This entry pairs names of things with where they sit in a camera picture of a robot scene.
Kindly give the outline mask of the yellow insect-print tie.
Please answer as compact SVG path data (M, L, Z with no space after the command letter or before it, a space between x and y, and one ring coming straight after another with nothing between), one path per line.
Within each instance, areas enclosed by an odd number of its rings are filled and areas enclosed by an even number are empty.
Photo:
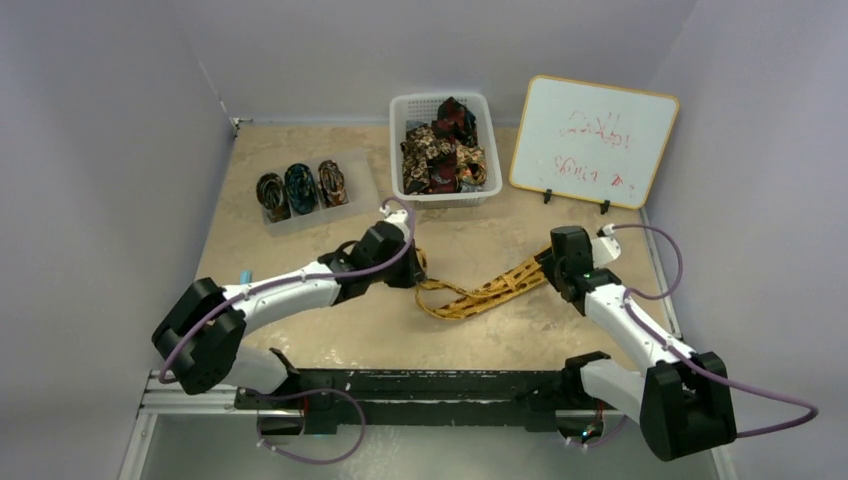
M547 282L541 259L549 252L550 246L547 246L519 265L472 290L447 281L428 278L415 287L416 304L431 317L443 321L467 320L493 310ZM458 297L439 307L428 306L423 299L423 293L441 290L451 291Z

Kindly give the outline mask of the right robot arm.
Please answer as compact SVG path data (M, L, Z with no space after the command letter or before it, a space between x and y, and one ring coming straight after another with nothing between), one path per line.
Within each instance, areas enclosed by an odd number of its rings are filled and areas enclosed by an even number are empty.
M636 423L660 460L729 444L738 436L723 360L700 354L663 330L608 269L621 254L614 225L592 238L579 226L551 230L537 258L561 298L602 328L633 361L630 371L603 352L565 363L561 392L576 407L600 400Z

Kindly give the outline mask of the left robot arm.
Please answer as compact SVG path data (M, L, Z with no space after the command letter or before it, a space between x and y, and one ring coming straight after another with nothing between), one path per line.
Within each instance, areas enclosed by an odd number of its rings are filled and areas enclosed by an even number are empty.
M219 384L243 387L272 408L289 407L298 395L294 368L281 354L247 347L243 339L289 316L360 297L374 283L415 286L423 272L414 232L413 221L394 212L360 240L290 273L239 285L193 282L152 336L164 359L159 382L177 383L188 395Z

